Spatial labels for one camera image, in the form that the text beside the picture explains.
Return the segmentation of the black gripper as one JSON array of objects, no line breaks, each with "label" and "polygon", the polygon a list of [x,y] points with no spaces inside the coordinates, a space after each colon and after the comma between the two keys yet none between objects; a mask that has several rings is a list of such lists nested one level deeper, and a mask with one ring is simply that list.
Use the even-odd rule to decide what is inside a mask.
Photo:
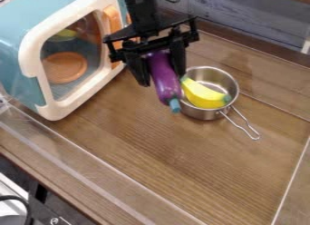
[{"label": "black gripper", "polygon": [[107,35],[103,43],[110,48],[110,59],[123,61],[138,81],[148,87],[150,75],[143,54],[168,49],[175,73],[186,73],[186,48],[199,40],[196,17],[170,17],[159,11],[156,0],[123,0],[132,23]]}]

